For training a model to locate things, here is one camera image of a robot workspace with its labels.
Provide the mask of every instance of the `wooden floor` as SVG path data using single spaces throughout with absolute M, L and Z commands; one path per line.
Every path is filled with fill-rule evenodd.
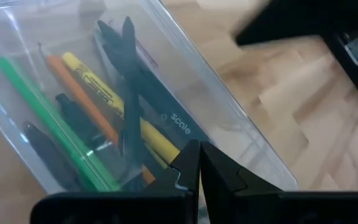
M 300 189 L 358 189 L 358 91 L 319 38 L 239 49 L 230 31 L 266 1 L 163 2 Z M 44 195 L 0 134 L 0 223 L 26 223 Z

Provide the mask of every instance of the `clear plastic container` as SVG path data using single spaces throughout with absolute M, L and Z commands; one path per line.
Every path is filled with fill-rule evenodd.
M 283 190 L 297 188 L 160 1 L 8 5 L 0 5 L 0 130 L 48 193 L 141 190 L 147 171 L 158 178 L 158 161 L 172 161 L 191 138 Z M 140 127 L 126 116 L 140 116 Z M 143 151 L 125 144 L 139 135 Z M 62 162 L 50 165 L 53 156 Z

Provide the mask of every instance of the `green pen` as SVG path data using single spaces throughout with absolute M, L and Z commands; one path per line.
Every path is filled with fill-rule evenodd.
M 89 179 L 97 191 L 106 192 L 121 189 L 117 180 L 95 153 L 64 122 L 59 112 L 20 66 L 17 64 L 13 66 L 7 58 L 0 57 L 0 70 L 44 122 L 49 131 L 60 141 L 81 174 Z

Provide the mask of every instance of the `orange pencil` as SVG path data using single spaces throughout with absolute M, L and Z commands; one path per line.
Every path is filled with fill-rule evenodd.
M 117 131 L 111 127 L 109 122 L 100 113 L 96 105 L 88 97 L 82 87 L 71 76 L 62 60 L 56 55 L 49 55 L 46 57 L 47 63 L 50 68 L 60 77 L 62 82 L 70 89 L 71 93 L 75 96 L 76 100 L 81 104 L 93 121 L 98 125 L 100 130 L 110 139 L 116 146 L 118 146 L 119 135 Z

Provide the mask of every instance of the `yellow highlighter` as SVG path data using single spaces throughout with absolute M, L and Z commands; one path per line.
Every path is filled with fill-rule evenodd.
M 62 59 L 75 75 L 78 75 L 107 105 L 124 119 L 124 102 L 119 95 L 113 92 L 110 87 L 72 53 L 64 53 Z M 140 130 L 144 141 L 167 163 L 171 163 L 179 154 L 179 149 L 143 118 L 140 118 Z

